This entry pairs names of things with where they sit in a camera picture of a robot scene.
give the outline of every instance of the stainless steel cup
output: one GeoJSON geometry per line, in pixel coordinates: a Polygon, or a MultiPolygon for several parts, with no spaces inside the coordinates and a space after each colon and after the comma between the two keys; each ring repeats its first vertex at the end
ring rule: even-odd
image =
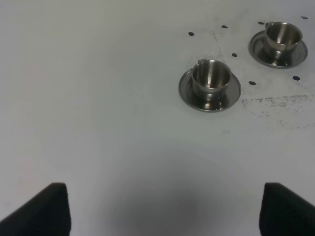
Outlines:
{"type": "Polygon", "coordinates": [[[199,60],[191,70],[192,90],[196,96],[213,101],[222,96],[232,78],[230,68],[218,60],[199,60]]]}
{"type": "Polygon", "coordinates": [[[288,57],[302,41],[302,32],[285,22],[266,23],[264,51],[273,59],[288,57]]]}

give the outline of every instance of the white table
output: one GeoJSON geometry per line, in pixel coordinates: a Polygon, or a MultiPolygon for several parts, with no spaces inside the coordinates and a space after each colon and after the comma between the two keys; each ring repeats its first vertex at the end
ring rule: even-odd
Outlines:
{"type": "Polygon", "coordinates": [[[112,221],[142,215],[164,235],[190,235],[195,222],[194,235],[257,236],[270,181],[314,204],[314,12],[313,0],[3,0],[0,218],[58,181],[73,236],[116,235],[112,221]],[[298,26],[306,61],[256,62],[258,21],[298,26]],[[241,82],[226,111],[179,97],[180,77],[203,58],[241,82]]]}

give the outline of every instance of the cup rim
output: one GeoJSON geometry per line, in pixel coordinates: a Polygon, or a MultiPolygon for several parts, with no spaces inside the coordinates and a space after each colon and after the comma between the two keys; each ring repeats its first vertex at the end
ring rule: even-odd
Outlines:
{"type": "Polygon", "coordinates": [[[192,78],[192,80],[193,80],[196,84],[198,84],[198,86],[202,87],[203,89],[207,89],[207,90],[221,89],[221,88],[227,86],[228,83],[229,83],[230,80],[231,80],[231,77],[232,77],[232,71],[231,71],[231,69],[230,69],[225,63],[223,63],[222,61],[219,61],[219,60],[212,60],[212,59],[199,60],[198,63],[197,63],[197,64],[192,68],[192,70],[191,70],[191,78],[192,78]],[[229,76],[227,82],[226,82],[224,85],[222,85],[222,86],[220,86],[220,87],[216,87],[216,88],[208,88],[208,87],[205,87],[205,86],[201,85],[201,84],[194,78],[193,72],[195,71],[195,69],[196,69],[200,64],[204,63],[205,61],[207,61],[207,62],[208,62],[208,61],[209,61],[209,62],[210,62],[210,61],[213,61],[213,62],[215,62],[215,63],[219,63],[219,64],[223,65],[223,66],[228,70],[228,73],[229,73],[230,76],[229,76]]]}
{"type": "Polygon", "coordinates": [[[298,44],[298,43],[300,43],[300,42],[302,41],[302,39],[303,39],[302,31],[301,31],[297,26],[295,26],[295,25],[293,25],[293,24],[291,24],[291,23],[288,23],[288,22],[283,22],[283,21],[267,22],[267,23],[266,23],[265,33],[266,33],[266,36],[267,36],[270,40],[272,40],[273,42],[276,42],[277,44],[283,45],[283,46],[290,46],[290,45],[298,44]],[[274,24],[281,24],[281,25],[286,24],[286,25],[290,25],[291,27],[295,28],[295,29],[299,32],[299,34],[300,34],[300,40],[297,41],[296,43],[292,43],[292,44],[278,43],[277,41],[273,40],[273,39],[267,34],[267,29],[270,27],[271,24],[273,24],[273,25],[274,25],[274,24]]]}

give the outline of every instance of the metal saucer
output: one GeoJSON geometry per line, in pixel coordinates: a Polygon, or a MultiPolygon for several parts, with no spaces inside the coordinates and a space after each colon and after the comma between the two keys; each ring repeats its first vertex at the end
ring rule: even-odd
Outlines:
{"type": "Polygon", "coordinates": [[[205,101],[192,91],[191,69],[186,71],[179,82],[179,94],[189,106],[204,112],[219,112],[231,107],[241,96],[241,84],[233,74],[223,96],[214,101],[205,101]]]}
{"type": "Polygon", "coordinates": [[[269,58],[263,50],[264,33],[265,31],[263,30],[255,34],[249,44],[249,51],[252,57],[259,63],[273,68],[292,68],[299,65],[306,59],[308,51],[303,41],[297,45],[296,49],[287,59],[276,60],[269,58]]]}

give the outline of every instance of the black dot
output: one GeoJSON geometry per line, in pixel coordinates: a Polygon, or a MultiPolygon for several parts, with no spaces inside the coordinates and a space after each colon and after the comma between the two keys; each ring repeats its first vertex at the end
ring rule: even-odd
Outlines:
{"type": "Polygon", "coordinates": [[[293,79],[296,80],[296,81],[299,81],[299,80],[300,80],[300,77],[294,75],[294,76],[293,76],[293,79]]]}

